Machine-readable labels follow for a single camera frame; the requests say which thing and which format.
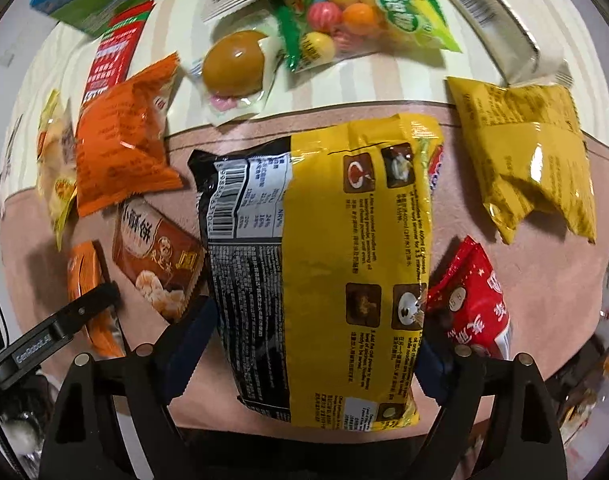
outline red and green package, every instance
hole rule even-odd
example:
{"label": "red and green package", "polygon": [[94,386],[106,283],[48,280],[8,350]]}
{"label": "red and green package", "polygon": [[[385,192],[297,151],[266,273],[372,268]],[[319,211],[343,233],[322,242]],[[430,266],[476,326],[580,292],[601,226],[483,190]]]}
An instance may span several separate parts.
{"label": "red and green package", "polygon": [[153,5],[151,0],[132,7],[109,22],[89,70],[80,113],[95,96],[126,79],[131,58],[134,57],[144,23]]}
{"label": "red and green package", "polygon": [[468,236],[438,285],[427,294],[427,315],[447,336],[480,354],[509,359],[511,320],[501,284],[482,245]]}

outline pink leather mat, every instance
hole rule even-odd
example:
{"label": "pink leather mat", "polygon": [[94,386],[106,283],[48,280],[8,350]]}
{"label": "pink leather mat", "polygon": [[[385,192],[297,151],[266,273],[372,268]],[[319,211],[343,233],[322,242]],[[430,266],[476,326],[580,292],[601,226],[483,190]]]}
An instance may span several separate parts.
{"label": "pink leather mat", "polygon": [[[514,325],[512,353],[529,352],[544,377],[555,372],[593,333],[599,318],[602,282],[609,257],[609,149],[586,136],[598,211],[598,240],[591,245],[567,232],[561,216],[533,214],[518,229],[511,246],[500,241],[481,204],[473,168],[461,137],[454,108],[428,103],[358,105],[278,116],[216,130],[199,128],[168,140],[171,164],[185,177],[183,190],[147,196],[165,215],[198,235],[196,191],[187,168],[194,148],[228,153],[296,132],[362,118],[420,112],[438,118],[445,136],[445,154],[433,200],[432,269],[436,279],[466,235],[480,241],[489,254],[505,294]],[[56,251],[46,206],[34,189],[6,201],[0,241],[11,300],[22,330],[42,321],[67,303],[66,264],[69,248],[89,239],[101,242],[111,254],[115,209],[72,219],[62,253]],[[111,279],[121,290],[119,315],[132,348],[155,342],[166,322],[139,295],[111,260]],[[80,334],[44,363],[44,370],[63,379],[79,353],[88,350]],[[421,421],[403,430],[377,433],[295,428],[247,410],[236,400],[232,373],[219,338],[214,336],[180,399],[171,404],[179,426],[265,434],[314,442],[361,442],[427,433],[438,412],[417,382],[413,395]],[[491,399],[481,403],[478,420],[488,418]]]}

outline yellow package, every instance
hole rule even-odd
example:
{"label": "yellow package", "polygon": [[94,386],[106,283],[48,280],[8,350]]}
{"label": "yellow package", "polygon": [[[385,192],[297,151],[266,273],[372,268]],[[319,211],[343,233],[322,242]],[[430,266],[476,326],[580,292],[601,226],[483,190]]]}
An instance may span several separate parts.
{"label": "yellow package", "polygon": [[596,207],[583,134],[568,89],[500,88],[447,78],[485,209],[510,244],[533,210],[558,211],[596,240]]}
{"label": "yellow package", "polygon": [[192,154],[219,332],[247,407],[330,430],[419,420],[409,385],[441,143],[435,119],[400,114]]}
{"label": "yellow package", "polygon": [[64,223],[77,195],[75,137],[71,112],[53,90],[40,114],[38,128],[38,193],[46,201],[56,246],[62,248]]}

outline orange object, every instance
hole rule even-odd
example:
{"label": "orange object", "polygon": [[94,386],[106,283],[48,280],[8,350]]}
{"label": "orange object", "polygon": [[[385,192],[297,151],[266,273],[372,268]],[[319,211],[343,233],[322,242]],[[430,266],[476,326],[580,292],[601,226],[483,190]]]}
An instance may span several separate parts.
{"label": "orange object", "polygon": [[[76,245],[68,265],[69,301],[77,300],[103,281],[100,259],[93,242]],[[121,333],[112,306],[87,322],[87,335],[93,349],[102,357],[124,357]]]}
{"label": "orange object", "polygon": [[137,193],[178,189],[162,141],[178,54],[151,65],[89,103],[78,123],[78,215]]}
{"label": "orange object", "polygon": [[357,3],[342,12],[342,22],[352,34],[368,36],[377,28],[379,19],[373,7]]}

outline orange candy ball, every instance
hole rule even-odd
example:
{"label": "orange candy ball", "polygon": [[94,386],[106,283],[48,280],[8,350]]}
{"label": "orange candy ball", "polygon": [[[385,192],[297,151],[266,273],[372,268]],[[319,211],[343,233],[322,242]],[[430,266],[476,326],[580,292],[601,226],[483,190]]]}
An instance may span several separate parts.
{"label": "orange candy ball", "polygon": [[373,7],[358,3],[342,12],[342,22],[352,34],[368,36],[378,27],[379,19]]}

